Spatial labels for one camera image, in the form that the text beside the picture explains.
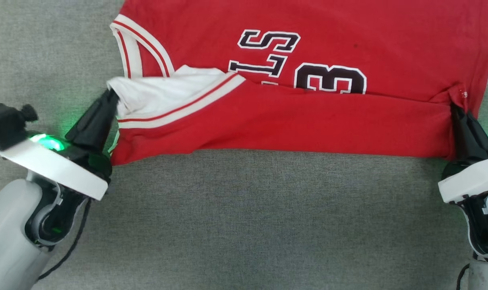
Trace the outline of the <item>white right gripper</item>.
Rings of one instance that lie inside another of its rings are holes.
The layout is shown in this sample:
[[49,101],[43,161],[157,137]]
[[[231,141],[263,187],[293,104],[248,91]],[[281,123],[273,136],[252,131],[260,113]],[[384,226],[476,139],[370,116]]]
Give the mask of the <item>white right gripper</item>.
[[458,203],[488,191],[488,136],[470,110],[452,104],[451,118],[456,160],[475,163],[438,183],[443,202]]

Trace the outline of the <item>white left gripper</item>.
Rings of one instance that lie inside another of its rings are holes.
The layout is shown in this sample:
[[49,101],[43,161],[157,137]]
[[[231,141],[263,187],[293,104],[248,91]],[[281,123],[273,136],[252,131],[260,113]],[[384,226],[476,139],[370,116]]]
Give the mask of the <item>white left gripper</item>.
[[[65,139],[77,147],[102,153],[118,102],[119,96],[113,89],[104,91],[65,134]],[[0,156],[83,195],[102,200],[108,183],[61,156],[65,149],[65,142],[47,134],[36,134],[7,150],[0,150]]]

